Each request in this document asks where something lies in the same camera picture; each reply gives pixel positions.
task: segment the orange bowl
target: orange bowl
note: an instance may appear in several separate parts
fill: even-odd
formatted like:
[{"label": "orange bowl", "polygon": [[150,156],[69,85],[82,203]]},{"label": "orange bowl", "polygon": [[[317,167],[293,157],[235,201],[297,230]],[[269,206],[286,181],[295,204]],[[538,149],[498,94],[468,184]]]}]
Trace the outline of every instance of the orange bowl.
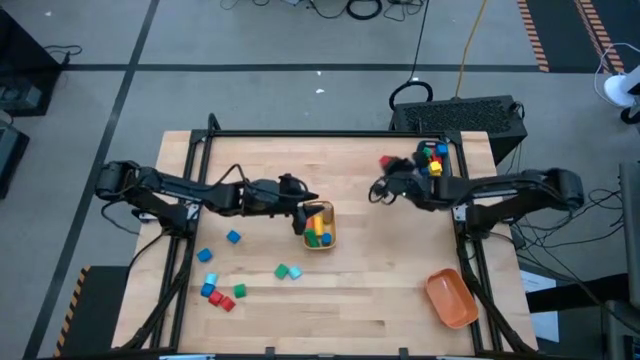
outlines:
[{"label": "orange bowl", "polygon": [[440,320],[448,327],[460,329],[478,319],[478,306],[454,269],[444,269],[429,276],[425,291]]}]

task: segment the yellow block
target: yellow block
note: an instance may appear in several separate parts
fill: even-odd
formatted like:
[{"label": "yellow block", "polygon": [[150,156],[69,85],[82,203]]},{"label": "yellow block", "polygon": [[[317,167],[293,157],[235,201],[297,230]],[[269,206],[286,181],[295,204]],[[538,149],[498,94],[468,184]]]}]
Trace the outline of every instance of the yellow block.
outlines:
[{"label": "yellow block", "polygon": [[322,234],[324,234],[322,213],[313,216],[313,228],[315,229],[317,236],[322,236]]},{"label": "yellow block", "polygon": [[442,165],[440,165],[437,161],[432,161],[429,164],[429,175],[431,176],[440,176],[442,175]]}]

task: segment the wooden tabletop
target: wooden tabletop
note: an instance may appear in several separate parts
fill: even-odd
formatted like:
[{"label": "wooden tabletop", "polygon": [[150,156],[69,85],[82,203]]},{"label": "wooden tabletop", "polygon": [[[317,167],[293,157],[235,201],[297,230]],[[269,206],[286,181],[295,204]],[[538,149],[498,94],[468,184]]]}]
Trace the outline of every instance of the wooden tabletop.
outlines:
[{"label": "wooden tabletop", "polygon": [[[189,132],[165,133],[157,169],[181,176],[188,139]],[[196,251],[208,247],[214,258],[205,264],[194,259],[179,350],[264,353],[274,346],[279,354],[390,355],[407,347],[412,355],[472,354],[468,327],[444,326],[423,290],[429,275],[444,268],[459,270],[450,212],[421,211],[404,199],[393,206],[367,200],[369,186],[380,175],[378,158],[409,156],[418,141],[214,139],[207,183],[234,163],[250,179],[290,172],[334,204],[337,244],[328,251],[306,250],[293,234],[290,218],[224,218],[203,211]],[[471,177],[496,174],[485,133],[463,133],[463,146]],[[455,174],[455,154],[451,158]],[[234,174],[226,181],[238,179]],[[226,239],[231,229],[242,235],[235,245]],[[157,224],[143,225],[137,250],[159,231]],[[504,225],[494,231],[509,234]],[[113,346],[128,340],[157,302],[168,243],[150,248],[131,271]],[[536,347],[513,245],[492,237],[484,241],[484,249],[496,305],[523,340]],[[302,277],[277,279],[273,271],[280,263],[298,265]],[[208,272],[219,274],[217,289],[228,296],[233,285],[246,284],[247,297],[234,299],[237,305],[230,313],[200,296]],[[480,309],[484,347],[490,349]],[[167,311],[163,344],[168,343],[173,311]]]}]

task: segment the small basket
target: small basket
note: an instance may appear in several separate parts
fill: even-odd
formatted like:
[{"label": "small basket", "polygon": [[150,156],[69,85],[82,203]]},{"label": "small basket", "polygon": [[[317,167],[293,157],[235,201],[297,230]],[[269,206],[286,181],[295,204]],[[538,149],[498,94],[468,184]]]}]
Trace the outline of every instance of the small basket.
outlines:
[{"label": "small basket", "polygon": [[304,244],[304,247],[306,247],[309,250],[329,250],[331,248],[333,248],[334,246],[336,246],[336,208],[333,206],[333,204],[331,204],[329,201],[322,201],[322,200],[314,200],[314,201],[309,201],[307,203],[305,203],[307,205],[331,205],[331,217],[332,217],[332,221],[329,224],[324,224],[324,228],[325,228],[325,233],[330,233],[331,234],[331,244],[327,245],[327,246],[319,246],[319,247],[311,247],[309,245],[309,241],[307,240],[307,237],[305,235],[302,235],[302,243]]}]

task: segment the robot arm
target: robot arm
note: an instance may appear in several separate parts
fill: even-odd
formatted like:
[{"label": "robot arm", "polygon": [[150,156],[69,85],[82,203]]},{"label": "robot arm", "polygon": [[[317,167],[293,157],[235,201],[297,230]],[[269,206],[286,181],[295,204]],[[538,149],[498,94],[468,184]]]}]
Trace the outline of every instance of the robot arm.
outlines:
[{"label": "robot arm", "polygon": [[[580,177],[569,170],[526,170],[478,179],[423,176],[417,172],[420,155],[414,154],[415,162],[387,157],[382,162],[384,175],[371,186],[369,201],[391,204],[402,196],[422,210],[456,208],[467,231],[480,235],[486,235],[498,222],[513,223],[537,210],[572,212],[584,204]],[[467,205],[474,199],[497,196],[509,198],[491,206]]]},{"label": "robot arm", "polygon": [[[222,183],[224,178],[238,168],[243,180]],[[106,201],[125,201],[135,207],[134,215],[149,213],[158,218],[163,230],[173,236],[189,235],[188,209],[183,205],[169,204],[154,193],[183,199],[192,204],[202,204],[209,211],[221,216],[291,215],[293,229],[302,234],[308,217],[322,211],[322,206],[300,204],[314,200],[318,195],[308,191],[301,180],[284,174],[275,180],[259,179],[250,182],[238,165],[213,185],[199,184],[159,172],[151,167],[141,167],[132,161],[114,161],[105,164],[96,183],[95,194]]]}]

